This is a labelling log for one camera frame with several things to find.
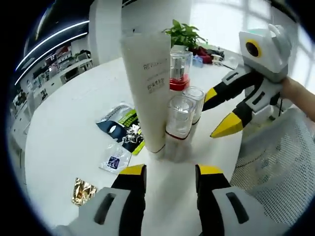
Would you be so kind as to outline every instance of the cosmetic tube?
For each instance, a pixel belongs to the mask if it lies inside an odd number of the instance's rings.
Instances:
[[[153,153],[165,145],[170,40],[165,33],[139,34],[121,40],[129,87],[145,146]]]

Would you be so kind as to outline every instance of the red object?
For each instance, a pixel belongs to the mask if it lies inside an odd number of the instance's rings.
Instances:
[[[68,46],[63,46],[62,48],[59,48],[59,49],[57,49],[56,50],[56,54],[57,54],[57,56],[59,57],[59,56],[61,56],[63,53],[66,53],[66,52],[68,52],[69,50],[68,50]]]
[[[199,47],[198,49],[190,50],[193,55],[198,55],[202,58],[202,63],[204,64],[212,64],[212,57],[206,53],[206,49],[203,47]]]
[[[169,79],[169,88],[174,91],[183,91],[187,87],[189,87],[190,79],[188,74],[183,75],[183,77],[179,80],[177,79]]]
[[[200,56],[202,58],[202,63],[204,64],[212,64],[212,57],[209,55]]]

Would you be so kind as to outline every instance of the small plastic bag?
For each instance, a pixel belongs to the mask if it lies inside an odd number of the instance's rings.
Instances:
[[[99,167],[114,174],[119,174],[129,164],[131,152],[119,144],[108,145]]]
[[[127,103],[113,108],[96,124],[133,155],[137,155],[144,146],[138,116],[134,108]]]

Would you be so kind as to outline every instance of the green leaves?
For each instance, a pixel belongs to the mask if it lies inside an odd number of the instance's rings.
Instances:
[[[174,28],[177,28],[177,29],[182,28],[181,24],[178,21],[176,21],[176,20],[173,20],[173,26],[174,26]]]
[[[167,35],[171,36],[171,46],[185,45],[190,49],[197,48],[197,41],[202,40],[207,42],[204,38],[200,37],[194,30],[199,30],[194,26],[189,26],[187,24],[180,24],[178,21],[173,20],[173,27],[170,29],[165,29]]]

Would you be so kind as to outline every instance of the human hand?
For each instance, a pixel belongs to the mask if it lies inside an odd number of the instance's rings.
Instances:
[[[283,86],[282,90],[280,91],[281,97],[294,100],[298,96],[300,87],[302,87],[302,85],[288,76],[286,76],[281,83]]]

